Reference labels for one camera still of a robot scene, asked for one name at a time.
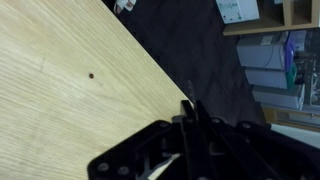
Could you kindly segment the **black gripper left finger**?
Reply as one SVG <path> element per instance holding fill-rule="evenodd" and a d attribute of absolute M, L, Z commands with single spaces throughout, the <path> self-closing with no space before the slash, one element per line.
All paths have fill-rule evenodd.
<path fill-rule="evenodd" d="M 157 120 L 91 160 L 88 180 L 146 180 L 179 152 L 179 127 Z"/>

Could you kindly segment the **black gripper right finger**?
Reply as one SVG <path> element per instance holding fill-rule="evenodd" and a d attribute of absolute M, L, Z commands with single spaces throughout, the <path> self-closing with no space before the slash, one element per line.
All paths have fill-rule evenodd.
<path fill-rule="evenodd" d="M 245 180 L 320 180 L 320 150 L 250 121 L 235 127 L 195 105 L 198 120 L 237 162 Z"/>

